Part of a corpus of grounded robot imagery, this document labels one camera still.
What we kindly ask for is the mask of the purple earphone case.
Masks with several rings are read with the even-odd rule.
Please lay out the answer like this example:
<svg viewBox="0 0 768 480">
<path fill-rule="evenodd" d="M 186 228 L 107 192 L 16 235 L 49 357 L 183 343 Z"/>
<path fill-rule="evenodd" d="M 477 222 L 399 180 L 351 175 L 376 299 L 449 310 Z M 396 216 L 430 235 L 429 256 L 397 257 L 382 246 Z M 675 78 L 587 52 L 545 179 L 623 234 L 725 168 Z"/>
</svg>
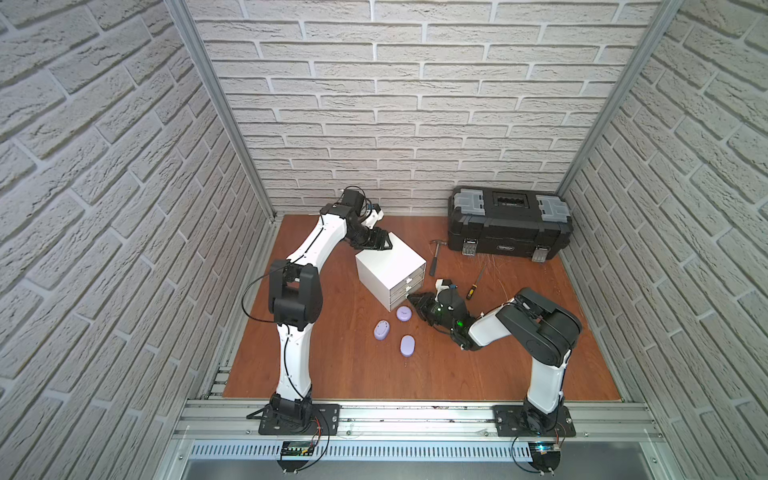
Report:
<svg viewBox="0 0 768 480">
<path fill-rule="evenodd" d="M 401 355 L 405 358 L 410 358 L 415 353 L 415 346 L 415 338 L 411 335 L 404 335 L 399 346 Z"/>
<path fill-rule="evenodd" d="M 383 341 L 387 338 L 391 331 L 391 325 L 387 320 L 380 320 L 374 327 L 374 338 L 378 341 Z"/>
<path fill-rule="evenodd" d="M 408 306 L 400 306 L 396 310 L 396 317 L 401 322 L 408 322 L 413 316 L 412 310 Z"/>
</svg>

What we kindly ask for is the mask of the white drawer cabinet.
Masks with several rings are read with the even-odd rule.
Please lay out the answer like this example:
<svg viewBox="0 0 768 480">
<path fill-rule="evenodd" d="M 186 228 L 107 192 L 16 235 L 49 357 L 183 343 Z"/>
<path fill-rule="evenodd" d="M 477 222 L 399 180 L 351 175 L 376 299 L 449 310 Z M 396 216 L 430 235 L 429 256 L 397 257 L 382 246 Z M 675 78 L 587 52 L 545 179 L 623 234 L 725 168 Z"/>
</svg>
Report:
<svg viewBox="0 0 768 480">
<path fill-rule="evenodd" d="M 426 260 L 394 233 L 389 250 L 364 250 L 355 256 L 358 277 L 388 310 L 396 310 L 416 293 L 426 276 Z"/>
</svg>

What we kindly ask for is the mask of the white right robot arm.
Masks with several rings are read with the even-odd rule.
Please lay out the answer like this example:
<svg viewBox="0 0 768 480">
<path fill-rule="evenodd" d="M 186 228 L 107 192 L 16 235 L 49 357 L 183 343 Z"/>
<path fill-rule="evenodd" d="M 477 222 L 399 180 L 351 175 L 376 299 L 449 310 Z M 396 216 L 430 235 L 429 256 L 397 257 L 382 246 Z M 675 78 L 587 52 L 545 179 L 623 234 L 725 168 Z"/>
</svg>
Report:
<svg viewBox="0 0 768 480">
<path fill-rule="evenodd" d="M 414 293 L 407 299 L 420 319 L 463 350 L 477 351 L 515 338 L 532 358 L 524 418 L 537 431 L 551 428 L 563 405 L 568 362 L 583 331 L 575 315 L 531 288 L 478 317 L 469 313 L 466 299 L 454 285 L 440 285 L 434 293 Z"/>
</svg>

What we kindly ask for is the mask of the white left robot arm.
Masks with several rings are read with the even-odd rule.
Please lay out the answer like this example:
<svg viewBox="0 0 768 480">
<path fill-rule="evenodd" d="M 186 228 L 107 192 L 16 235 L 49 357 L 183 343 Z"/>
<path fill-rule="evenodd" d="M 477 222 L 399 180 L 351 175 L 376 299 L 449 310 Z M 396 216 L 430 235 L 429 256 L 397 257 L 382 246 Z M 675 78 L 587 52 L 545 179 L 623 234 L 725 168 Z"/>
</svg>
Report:
<svg viewBox="0 0 768 480">
<path fill-rule="evenodd" d="M 340 197 L 321 208 L 314 229 L 285 260 L 270 267 L 268 308 L 280 338 L 280 377 L 276 394 L 297 403 L 311 397 L 309 372 L 311 333 L 323 307 L 321 270 L 336 246 L 386 251 L 389 233 L 377 222 L 383 218 L 358 186 L 346 187 Z"/>
</svg>

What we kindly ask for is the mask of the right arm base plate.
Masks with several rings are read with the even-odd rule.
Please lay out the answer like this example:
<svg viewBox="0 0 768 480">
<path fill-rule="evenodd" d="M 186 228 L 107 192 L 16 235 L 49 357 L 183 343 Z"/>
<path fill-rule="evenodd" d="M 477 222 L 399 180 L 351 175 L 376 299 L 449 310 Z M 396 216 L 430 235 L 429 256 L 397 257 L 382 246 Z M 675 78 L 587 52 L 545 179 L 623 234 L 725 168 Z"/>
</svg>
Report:
<svg viewBox="0 0 768 480">
<path fill-rule="evenodd" d="M 499 437 L 571 438 L 576 430 L 564 405 L 543 414 L 527 405 L 502 404 L 491 407 Z"/>
</svg>

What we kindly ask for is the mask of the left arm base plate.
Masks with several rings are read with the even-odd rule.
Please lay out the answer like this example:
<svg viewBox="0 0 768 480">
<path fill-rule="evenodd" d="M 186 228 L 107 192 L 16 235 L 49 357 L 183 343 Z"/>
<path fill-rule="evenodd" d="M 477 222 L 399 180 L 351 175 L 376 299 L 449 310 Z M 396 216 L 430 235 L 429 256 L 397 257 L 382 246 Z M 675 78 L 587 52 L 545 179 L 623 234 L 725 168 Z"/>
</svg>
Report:
<svg viewBox="0 0 768 480">
<path fill-rule="evenodd" d="M 263 436 L 315 435 L 336 436 L 339 428 L 340 404 L 319 403 L 301 407 L 298 412 L 280 412 L 272 405 L 248 414 L 247 420 L 257 421 Z"/>
</svg>

